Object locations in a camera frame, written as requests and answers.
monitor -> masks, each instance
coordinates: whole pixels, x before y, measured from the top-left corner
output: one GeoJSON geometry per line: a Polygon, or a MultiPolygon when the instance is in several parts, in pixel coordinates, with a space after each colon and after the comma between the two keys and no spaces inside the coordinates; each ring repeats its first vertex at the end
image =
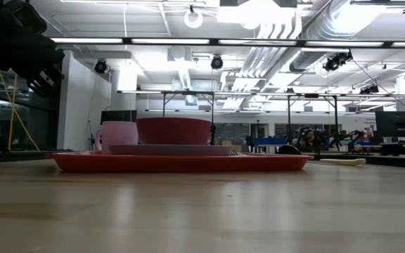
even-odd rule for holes
{"type": "Polygon", "coordinates": [[[111,110],[101,112],[101,124],[106,121],[136,122],[136,110],[111,110]]]}
{"type": "Polygon", "coordinates": [[[405,112],[375,112],[379,137],[405,137],[405,112]]]}

red tray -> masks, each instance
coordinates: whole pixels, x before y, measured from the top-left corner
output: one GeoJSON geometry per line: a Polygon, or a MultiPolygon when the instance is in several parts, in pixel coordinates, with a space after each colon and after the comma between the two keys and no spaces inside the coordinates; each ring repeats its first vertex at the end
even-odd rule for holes
{"type": "Polygon", "coordinates": [[[301,170],[305,155],[258,155],[235,157],[165,157],[102,155],[100,152],[54,153],[49,155],[63,171],[130,173],[203,173],[238,171],[301,170]]]}

wire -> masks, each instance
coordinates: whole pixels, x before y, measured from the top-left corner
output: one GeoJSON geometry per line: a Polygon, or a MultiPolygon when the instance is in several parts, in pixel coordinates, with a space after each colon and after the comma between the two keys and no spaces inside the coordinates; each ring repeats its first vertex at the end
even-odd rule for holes
{"type": "Polygon", "coordinates": [[[127,7],[127,4],[125,4],[125,5],[124,5],[124,8],[123,8],[123,25],[124,25],[124,36],[125,36],[125,37],[127,37],[126,7],[127,7]]]}
{"type": "MultiPolygon", "coordinates": [[[[6,91],[6,95],[7,95],[7,99],[9,103],[15,103],[15,101],[11,100],[11,96],[8,94],[7,91],[7,86],[6,86],[6,82],[4,81],[4,77],[1,74],[1,70],[0,70],[0,78],[1,78],[1,82],[4,85],[4,91],[6,91]]],[[[40,151],[39,146],[37,146],[37,144],[35,143],[35,141],[32,139],[31,135],[29,134],[29,131],[26,129],[26,126],[23,124],[23,121],[21,120],[20,115],[18,114],[18,112],[16,110],[14,110],[14,113],[17,115],[18,120],[20,120],[20,124],[23,127],[23,129],[26,132],[27,137],[31,140],[32,144],[34,144],[35,148],[37,149],[37,151],[40,151]]]]}
{"type": "Polygon", "coordinates": [[[373,81],[374,84],[379,86],[383,91],[385,91],[388,94],[388,96],[391,96],[397,102],[399,102],[400,104],[402,104],[405,107],[405,103],[401,102],[397,97],[393,96],[392,93],[388,92],[384,87],[382,87],[382,85],[380,85],[376,80],[374,80],[374,78],[372,78],[354,59],[351,59],[351,60],[353,63],[356,63],[357,67],[359,67],[362,70],[362,72],[365,73],[371,79],[371,81],[373,81]]]}
{"type": "MultiPolygon", "coordinates": [[[[13,82],[13,95],[12,95],[12,101],[15,101],[15,93],[17,91],[17,80],[18,80],[18,75],[15,73],[15,81],[13,82]]],[[[8,133],[8,150],[11,151],[11,146],[12,146],[12,129],[13,129],[13,115],[15,114],[15,103],[12,103],[12,113],[11,113],[11,126],[9,128],[9,133],[8,133]]]]}

mug handle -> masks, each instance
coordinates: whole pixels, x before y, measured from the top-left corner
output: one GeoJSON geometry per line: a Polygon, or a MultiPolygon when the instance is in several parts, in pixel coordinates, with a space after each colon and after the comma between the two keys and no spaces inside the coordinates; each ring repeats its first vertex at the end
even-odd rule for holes
{"type": "Polygon", "coordinates": [[[95,146],[96,146],[96,149],[98,151],[103,150],[103,148],[101,147],[101,135],[102,135],[102,133],[103,133],[102,129],[99,129],[98,131],[96,131],[95,146]]]}

spotlight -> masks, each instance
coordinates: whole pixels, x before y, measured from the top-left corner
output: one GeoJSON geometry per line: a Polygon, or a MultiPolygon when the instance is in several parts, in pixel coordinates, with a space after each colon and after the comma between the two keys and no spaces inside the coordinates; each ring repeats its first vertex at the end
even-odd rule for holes
{"type": "Polygon", "coordinates": [[[338,53],[335,56],[328,57],[328,61],[324,64],[323,68],[326,71],[335,71],[342,67],[348,60],[352,60],[351,51],[348,53],[338,53]]]}
{"type": "Polygon", "coordinates": [[[223,60],[221,59],[221,56],[214,56],[212,59],[212,63],[210,64],[212,69],[214,70],[219,70],[223,67],[223,60]]]}
{"type": "Polygon", "coordinates": [[[98,59],[98,62],[95,65],[95,71],[99,74],[105,74],[109,72],[110,67],[106,63],[106,59],[98,59]]]}
{"type": "Polygon", "coordinates": [[[371,94],[371,91],[369,88],[366,88],[366,89],[360,90],[359,94],[371,94]]]}
{"type": "Polygon", "coordinates": [[[377,85],[373,85],[372,87],[369,88],[371,93],[379,93],[379,88],[377,85]]]}

